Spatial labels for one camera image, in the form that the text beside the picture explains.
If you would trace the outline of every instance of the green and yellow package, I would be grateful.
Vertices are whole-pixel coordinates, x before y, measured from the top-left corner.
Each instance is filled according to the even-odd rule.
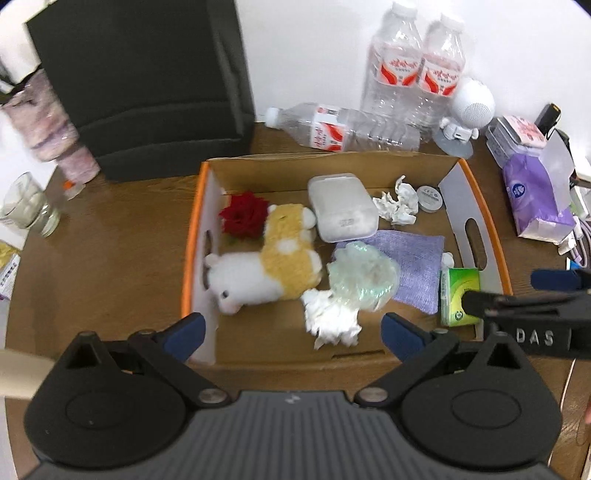
[[[447,327],[474,325],[479,318],[462,309],[462,295],[467,290],[480,290],[477,268],[444,268],[441,271],[441,323]]]

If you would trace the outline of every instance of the glass cup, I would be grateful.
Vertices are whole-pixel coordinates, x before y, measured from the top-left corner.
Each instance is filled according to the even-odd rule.
[[[60,212],[49,203],[31,172],[27,172],[10,185],[0,207],[0,221],[49,236],[60,221]]]

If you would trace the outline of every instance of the empty plastic bottle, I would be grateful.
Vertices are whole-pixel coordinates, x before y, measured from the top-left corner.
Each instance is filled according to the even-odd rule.
[[[361,110],[404,120],[421,66],[417,7],[395,0],[369,46]]]
[[[461,19],[442,14],[424,39],[419,80],[413,89],[414,107],[407,114],[407,123],[424,134],[438,126],[447,113],[462,76],[466,64],[460,40],[463,29]]]
[[[269,108],[265,125],[287,132],[300,145],[333,152],[418,150],[420,132],[380,115],[319,103]]]

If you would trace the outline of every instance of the yellow and white plush toy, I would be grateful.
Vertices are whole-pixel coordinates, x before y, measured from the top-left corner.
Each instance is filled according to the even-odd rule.
[[[271,205],[260,252],[205,257],[210,291],[220,311],[295,300],[320,283],[322,261],[312,247],[314,213],[301,204]]]

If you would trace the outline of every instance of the red flower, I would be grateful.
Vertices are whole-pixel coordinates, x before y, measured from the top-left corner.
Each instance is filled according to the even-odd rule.
[[[269,202],[252,192],[230,196],[230,205],[220,212],[223,231],[238,238],[259,238],[267,219]]]

